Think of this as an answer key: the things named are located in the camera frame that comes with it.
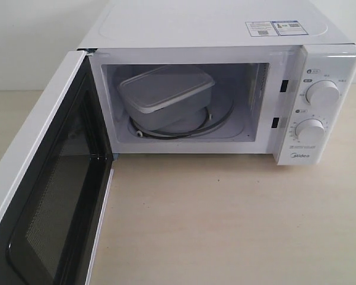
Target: timer knob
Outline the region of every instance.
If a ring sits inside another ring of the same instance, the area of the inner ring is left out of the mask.
[[[321,121],[308,119],[297,125],[295,135],[301,142],[315,144],[325,136],[325,129]]]
[[[306,100],[314,107],[328,107],[340,99],[338,86],[332,81],[324,80],[313,84],[306,93]]]

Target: open door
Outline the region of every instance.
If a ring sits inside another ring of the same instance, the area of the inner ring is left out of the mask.
[[[69,52],[0,162],[0,284],[85,284],[112,151],[86,52]]]

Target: gray plastic container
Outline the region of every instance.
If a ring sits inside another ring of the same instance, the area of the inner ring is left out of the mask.
[[[129,116],[151,131],[209,105],[214,84],[193,65],[165,65],[121,82],[118,90]]]

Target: control panel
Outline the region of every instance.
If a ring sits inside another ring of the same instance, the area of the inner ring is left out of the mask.
[[[292,111],[278,164],[315,164],[347,95],[356,69],[355,45],[303,46]]]

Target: container lid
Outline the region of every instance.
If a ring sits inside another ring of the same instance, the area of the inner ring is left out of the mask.
[[[142,113],[152,113],[198,92],[215,81],[193,65],[165,65],[120,83],[123,98]]]

